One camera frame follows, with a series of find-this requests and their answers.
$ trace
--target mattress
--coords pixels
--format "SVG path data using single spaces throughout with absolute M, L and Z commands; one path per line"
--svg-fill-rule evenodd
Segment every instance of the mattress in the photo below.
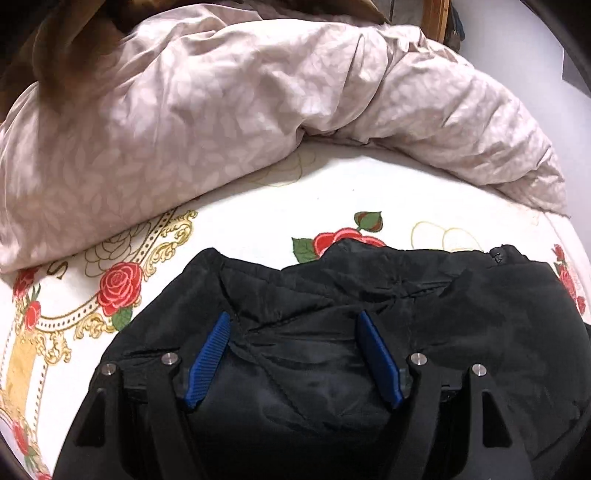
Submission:
M 402 154 L 304 141 L 84 252 L 0 277 L 0 432 L 33 478 L 50 479 L 101 354 L 199 251 L 283 268 L 341 238 L 447 251 L 513 244 L 555 269 L 591 323 L 591 265 L 567 218 Z

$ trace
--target red flower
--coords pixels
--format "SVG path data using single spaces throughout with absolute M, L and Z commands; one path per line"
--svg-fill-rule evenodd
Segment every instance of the red flower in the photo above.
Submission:
M 564 288 L 569 292 L 569 295 L 573 300 L 577 300 L 577 290 L 574 287 L 573 277 L 570 276 L 569 271 L 566 269 L 564 265 L 558 266 L 558 275 L 560 276 L 560 281 Z
M 12 434 L 14 435 L 14 439 L 17 441 L 18 449 L 23 455 L 28 455 L 29 441 L 27 432 L 25 432 L 25 430 L 22 428 L 20 422 L 16 420 L 12 422 Z
M 314 252 L 322 257 L 326 249 L 342 238 L 353 238 L 364 244 L 374 245 L 376 247 L 385 247 L 386 244 L 373 236 L 363 236 L 354 228 L 342 228 L 335 233 L 321 233 L 313 240 Z
M 18 273 L 17 279 L 12 286 L 12 301 L 15 299 L 21 299 L 27 294 L 27 291 L 35 281 L 35 273 L 37 270 L 39 270 L 39 267 L 26 268 Z
M 96 296 L 107 317 L 137 300 L 142 287 L 142 268 L 137 263 L 120 262 L 108 269 L 100 279 Z
M 33 300 L 27 307 L 25 312 L 25 328 L 30 332 L 35 328 L 41 316 L 41 304 Z
M 552 251 L 556 255 L 556 260 L 558 260 L 559 262 L 564 261 L 564 250 L 562 250 L 562 247 L 560 245 L 554 244 L 554 248 L 552 249 Z
M 587 307 L 587 304 L 585 303 L 584 297 L 577 297 L 577 307 L 579 307 L 579 312 L 581 313 L 581 315 L 585 313 L 585 308 Z

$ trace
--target blanket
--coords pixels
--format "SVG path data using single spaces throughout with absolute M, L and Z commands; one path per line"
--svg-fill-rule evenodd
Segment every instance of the blanket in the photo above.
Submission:
M 397 149 L 565 212 L 556 155 L 523 104 L 419 28 L 261 20 L 176 8 L 58 108 L 31 85 L 0 125 L 0 271 L 79 252 L 277 162 L 304 134 Z

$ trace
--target white wall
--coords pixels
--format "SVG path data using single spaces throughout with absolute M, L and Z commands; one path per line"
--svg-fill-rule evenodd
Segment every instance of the white wall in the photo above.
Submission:
M 552 140 L 572 223 L 591 255 L 591 99 L 562 80 L 562 46 L 519 0 L 453 5 L 466 31 L 461 55 L 516 94 Z

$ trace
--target black garment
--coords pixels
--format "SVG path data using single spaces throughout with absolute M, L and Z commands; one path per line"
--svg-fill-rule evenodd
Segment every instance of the black garment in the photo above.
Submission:
M 188 416 L 210 478 L 377 478 L 391 412 L 355 342 L 363 310 L 437 365 L 486 365 L 537 479 L 551 478 L 578 443 L 590 412 L 591 346 L 549 265 L 514 247 L 449 254 L 348 239 L 281 271 L 205 250 L 115 337 L 103 362 L 125 372 L 130 444 L 142 458 L 133 468 L 141 478 L 156 469 L 146 372 L 178 352 L 185 367 L 174 388 L 183 398 L 198 354 L 191 337 L 228 312 L 229 347 Z

